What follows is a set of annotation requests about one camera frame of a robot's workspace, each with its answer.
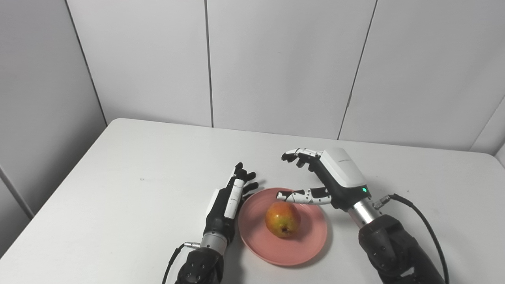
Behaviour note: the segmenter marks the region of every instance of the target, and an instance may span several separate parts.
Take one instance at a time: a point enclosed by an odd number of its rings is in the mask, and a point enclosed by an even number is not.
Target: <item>white table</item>
[[[263,188],[309,188],[322,184],[306,166],[282,162],[281,154],[334,146],[354,159],[374,199],[398,193],[424,212],[452,283],[502,282],[505,170],[490,155],[119,119],[0,260],[0,283],[159,284],[175,247],[200,241],[211,195],[238,161],[257,172]],[[350,217],[329,205],[323,210],[326,253],[282,268],[236,238],[225,255],[223,283],[380,283]],[[440,269],[419,217],[394,201],[382,211],[398,218]]]

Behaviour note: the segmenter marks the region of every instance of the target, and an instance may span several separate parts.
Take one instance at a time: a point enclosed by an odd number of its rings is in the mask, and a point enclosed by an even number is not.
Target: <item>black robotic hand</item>
[[[178,284],[218,284],[223,278],[223,255],[235,236],[235,216],[242,203],[258,188],[251,182],[256,173],[248,173],[238,163],[226,184],[213,195],[207,215],[204,237],[199,247],[188,254],[177,275]]]

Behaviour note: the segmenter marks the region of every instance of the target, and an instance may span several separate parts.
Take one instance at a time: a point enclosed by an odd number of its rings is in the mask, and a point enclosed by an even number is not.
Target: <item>white wall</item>
[[[68,0],[105,117],[211,125],[204,0]]]
[[[0,258],[28,224],[28,216],[0,179]]]
[[[375,0],[212,0],[214,125],[337,139]]]
[[[67,7],[0,2],[0,164],[36,213],[105,128]]]
[[[495,154],[501,0],[379,1],[340,132],[375,3],[209,1],[211,105],[205,1],[69,0],[108,121]]]
[[[503,11],[502,0],[379,1],[340,139],[494,154]]]

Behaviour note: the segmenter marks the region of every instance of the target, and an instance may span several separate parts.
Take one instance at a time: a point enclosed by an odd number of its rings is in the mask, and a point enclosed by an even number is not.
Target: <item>white robotic hand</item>
[[[293,162],[298,159],[296,165],[301,168],[304,164],[309,164],[309,171],[314,172],[325,187],[311,188],[309,190],[298,190],[294,192],[279,191],[277,199],[302,204],[331,204],[334,208],[342,209],[354,217],[353,211],[363,211],[366,206],[373,209],[371,195],[368,191],[365,178],[360,170],[342,148],[331,148],[324,151],[314,151],[305,148],[298,148],[287,151],[282,155],[282,160]],[[372,220],[369,216],[363,220],[358,218],[355,221],[363,225],[363,221],[368,223]]]

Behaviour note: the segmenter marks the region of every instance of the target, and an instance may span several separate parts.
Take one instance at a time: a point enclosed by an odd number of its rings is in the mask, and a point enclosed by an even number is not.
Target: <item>pear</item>
[[[293,203],[279,201],[273,203],[265,214],[268,230],[279,238],[294,235],[300,228],[300,213]]]

